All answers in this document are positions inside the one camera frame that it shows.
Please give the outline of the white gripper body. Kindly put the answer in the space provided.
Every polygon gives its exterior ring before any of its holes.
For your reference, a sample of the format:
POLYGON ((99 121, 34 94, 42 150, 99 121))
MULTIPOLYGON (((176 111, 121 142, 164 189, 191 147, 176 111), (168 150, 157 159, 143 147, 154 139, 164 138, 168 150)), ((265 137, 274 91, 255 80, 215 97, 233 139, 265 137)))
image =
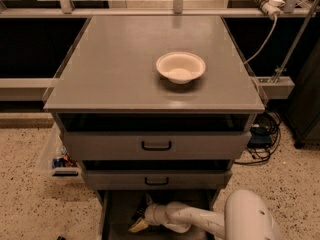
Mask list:
POLYGON ((165 225, 169 221, 166 206, 157 203, 152 203, 146 208, 144 217, 150 225, 154 226, 165 225))

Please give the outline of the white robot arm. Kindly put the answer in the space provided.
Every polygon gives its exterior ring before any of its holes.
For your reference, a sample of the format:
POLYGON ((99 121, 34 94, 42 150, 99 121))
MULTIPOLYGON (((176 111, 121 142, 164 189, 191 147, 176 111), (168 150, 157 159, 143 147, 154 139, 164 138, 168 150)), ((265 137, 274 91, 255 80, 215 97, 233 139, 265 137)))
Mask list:
POLYGON ((279 225, 264 201, 246 189, 235 190, 228 196, 224 213, 180 201, 163 205, 145 194, 135 215, 135 223, 129 228, 132 233, 149 226, 164 226, 176 233, 186 233, 195 226, 222 240, 282 240, 279 225))

